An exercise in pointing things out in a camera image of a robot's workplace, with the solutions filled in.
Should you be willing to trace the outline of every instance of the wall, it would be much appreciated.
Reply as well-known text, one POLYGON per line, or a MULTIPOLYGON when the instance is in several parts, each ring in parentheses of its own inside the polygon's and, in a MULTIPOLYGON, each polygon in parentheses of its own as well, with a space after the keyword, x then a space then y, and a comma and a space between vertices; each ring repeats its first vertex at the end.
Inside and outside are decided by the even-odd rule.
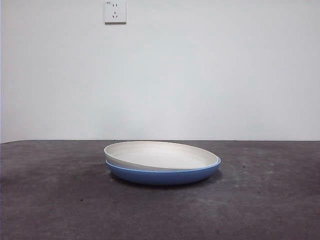
POLYGON ((1 140, 320 140, 320 1, 1 1, 1 140))

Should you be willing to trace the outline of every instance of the gray concrete floor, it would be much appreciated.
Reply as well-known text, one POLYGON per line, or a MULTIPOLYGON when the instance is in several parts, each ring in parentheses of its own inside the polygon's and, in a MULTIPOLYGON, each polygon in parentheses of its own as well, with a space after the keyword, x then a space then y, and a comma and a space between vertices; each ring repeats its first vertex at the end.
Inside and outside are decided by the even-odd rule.
POLYGON ((113 176, 111 140, 1 144, 2 240, 319 240, 319 141, 175 141, 222 159, 212 177, 113 176))

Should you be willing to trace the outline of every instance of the blue bowl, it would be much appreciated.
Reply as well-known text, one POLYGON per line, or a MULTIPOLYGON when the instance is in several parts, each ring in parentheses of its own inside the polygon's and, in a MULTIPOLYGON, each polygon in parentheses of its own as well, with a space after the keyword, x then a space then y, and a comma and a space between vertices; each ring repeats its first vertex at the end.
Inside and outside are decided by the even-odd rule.
POLYGON ((116 166, 107 160, 105 162, 114 175, 126 181, 136 184, 168 186, 190 184, 210 177, 218 169, 221 159, 219 158, 215 165, 204 168, 172 171, 137 170, 116 166))

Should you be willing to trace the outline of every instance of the stacked plates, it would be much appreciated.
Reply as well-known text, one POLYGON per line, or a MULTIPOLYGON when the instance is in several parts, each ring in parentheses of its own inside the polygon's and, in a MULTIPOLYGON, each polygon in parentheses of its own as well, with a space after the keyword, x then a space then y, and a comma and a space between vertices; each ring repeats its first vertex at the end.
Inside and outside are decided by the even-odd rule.
POLYGON ((207 150, 172 142, 126 141, 104 148, 117 177, 138 184, 179 185, 211 176, 221 159, 207 150))

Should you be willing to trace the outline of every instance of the wall socket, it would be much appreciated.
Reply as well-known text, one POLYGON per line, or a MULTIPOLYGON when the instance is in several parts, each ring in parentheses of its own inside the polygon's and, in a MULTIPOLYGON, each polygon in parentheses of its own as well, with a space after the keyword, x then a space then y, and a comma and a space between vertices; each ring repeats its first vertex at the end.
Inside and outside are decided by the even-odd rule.
POLYGON ((110 0, 104 2, 104 23, 127 23, 127 0, 110 0))

